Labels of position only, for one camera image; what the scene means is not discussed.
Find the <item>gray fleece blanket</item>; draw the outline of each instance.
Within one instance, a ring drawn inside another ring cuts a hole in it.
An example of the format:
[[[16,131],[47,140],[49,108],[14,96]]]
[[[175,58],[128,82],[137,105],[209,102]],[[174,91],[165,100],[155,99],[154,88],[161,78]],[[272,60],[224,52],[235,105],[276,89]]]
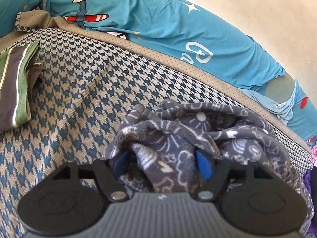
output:
[[[129,153],[121,181],[142,192],[194,192],[202,185],[195,151],[241,164],[259,161],[302,195],[307,203],[304,234],[313,217],[313,203],[287,149],[271,125],[257,113],[216,103],[181,105],[161,102],[154,112],[137,105],[125,117],[103,157]]]

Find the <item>pink fabric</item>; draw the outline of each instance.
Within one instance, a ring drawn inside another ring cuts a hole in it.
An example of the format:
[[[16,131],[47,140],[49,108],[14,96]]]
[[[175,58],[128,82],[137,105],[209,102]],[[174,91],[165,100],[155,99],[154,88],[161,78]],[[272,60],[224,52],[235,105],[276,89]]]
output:
[[[317,145],[313,147],[312,159],[314,166],[317,167]]]

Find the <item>green stripe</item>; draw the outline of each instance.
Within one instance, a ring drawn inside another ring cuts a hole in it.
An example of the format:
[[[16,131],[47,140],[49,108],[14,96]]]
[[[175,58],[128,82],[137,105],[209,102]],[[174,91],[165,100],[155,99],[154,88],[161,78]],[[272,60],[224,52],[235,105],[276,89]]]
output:
[[[5,63],[7,61],[9,51],[10,51],[10,49],[8,49],[2,55],[0,55],[0,82],[1,82],[1,79],[3,76],[4,67],[5,67]]]
[[[38,50],[39,42],[32,43],[25,51],[25,56],[22,59],[21,67],[17,75],[18,83],[18,106],[15,114],[15,123],[20,126],[30,120],[31,115],[28,110],[28,83],[26,75],[26,67],[28,66],[31,58]]]

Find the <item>gray ribbed surface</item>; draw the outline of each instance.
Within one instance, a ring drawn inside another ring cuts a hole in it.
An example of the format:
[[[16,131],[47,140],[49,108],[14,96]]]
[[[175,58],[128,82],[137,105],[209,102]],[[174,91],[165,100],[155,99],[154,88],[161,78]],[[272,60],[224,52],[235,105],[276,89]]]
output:
[[[128,202],[112,204],[93,227],[68,238],[251,238],[230,226],[212,203],[187,193],[136,193]],[[299,238],[296,233],[279,236]],[[26,234],[25,238],[39,238]]]

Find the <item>white dot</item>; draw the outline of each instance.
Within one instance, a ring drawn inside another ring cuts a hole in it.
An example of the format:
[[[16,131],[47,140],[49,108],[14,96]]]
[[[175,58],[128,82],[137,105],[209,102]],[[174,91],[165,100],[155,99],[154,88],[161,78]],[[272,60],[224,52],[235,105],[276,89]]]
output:
[[[200,121],[205,121],[205,119],[206,119],[206,115],[205,115],[203,112],[198,112],[198,113],[196,114],[196,117],[197,117],[197,119],[200,120]]]

